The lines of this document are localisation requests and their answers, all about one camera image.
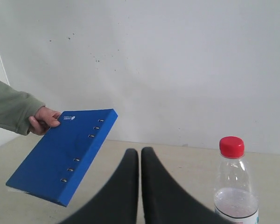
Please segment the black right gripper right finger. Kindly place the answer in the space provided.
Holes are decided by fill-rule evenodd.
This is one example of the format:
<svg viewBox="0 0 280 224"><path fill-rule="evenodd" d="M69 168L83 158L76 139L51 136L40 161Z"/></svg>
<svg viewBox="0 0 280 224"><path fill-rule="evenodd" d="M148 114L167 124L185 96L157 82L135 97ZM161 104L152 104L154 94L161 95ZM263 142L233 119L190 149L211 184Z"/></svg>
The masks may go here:
<svg viewBox="0 0 280 224"><path fill-rule="evenodd" d="M146 224L229 224L188 194L152 147L141 150L141 189Z"/></svg>

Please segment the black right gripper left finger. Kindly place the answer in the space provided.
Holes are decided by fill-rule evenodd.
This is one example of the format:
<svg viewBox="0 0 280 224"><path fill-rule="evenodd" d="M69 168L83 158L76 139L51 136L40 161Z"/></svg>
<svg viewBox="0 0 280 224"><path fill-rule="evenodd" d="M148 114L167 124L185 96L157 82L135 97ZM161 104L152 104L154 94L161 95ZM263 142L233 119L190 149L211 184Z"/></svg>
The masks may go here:
<svg viewBox="0 0 280 224"><path fill-rule="evenodd" d="M139 199L139 156L127 149L102 189L62 224L135 224Z"/></svg>

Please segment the person's open hand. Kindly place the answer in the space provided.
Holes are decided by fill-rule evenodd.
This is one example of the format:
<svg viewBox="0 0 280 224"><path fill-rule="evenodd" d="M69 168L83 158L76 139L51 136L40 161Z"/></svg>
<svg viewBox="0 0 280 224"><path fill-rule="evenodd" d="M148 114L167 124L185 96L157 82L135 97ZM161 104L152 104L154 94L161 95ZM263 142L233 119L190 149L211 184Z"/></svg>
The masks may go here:
<svg viewBox="0 0 280 224"><path fill-rule="evenodd" d="M58 120L60 115L60 112L42 106L34 116L28 118L30 123L28 130L36 135L44 135L51 127L60 125Z"/></svg>

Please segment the green sleeved forearm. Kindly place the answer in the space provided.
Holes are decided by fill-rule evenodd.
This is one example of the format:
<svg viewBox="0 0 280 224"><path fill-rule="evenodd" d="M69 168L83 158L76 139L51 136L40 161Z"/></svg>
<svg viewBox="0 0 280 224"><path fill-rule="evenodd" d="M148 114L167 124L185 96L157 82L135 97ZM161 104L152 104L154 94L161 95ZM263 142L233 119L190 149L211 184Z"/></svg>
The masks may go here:
<svg viewBox="0 0 280 224"><path fill-rule="evenodd" d="M0 128L28 135L29 117L43 106L45 104L30 93L17 91L0 81Z"/></svg>

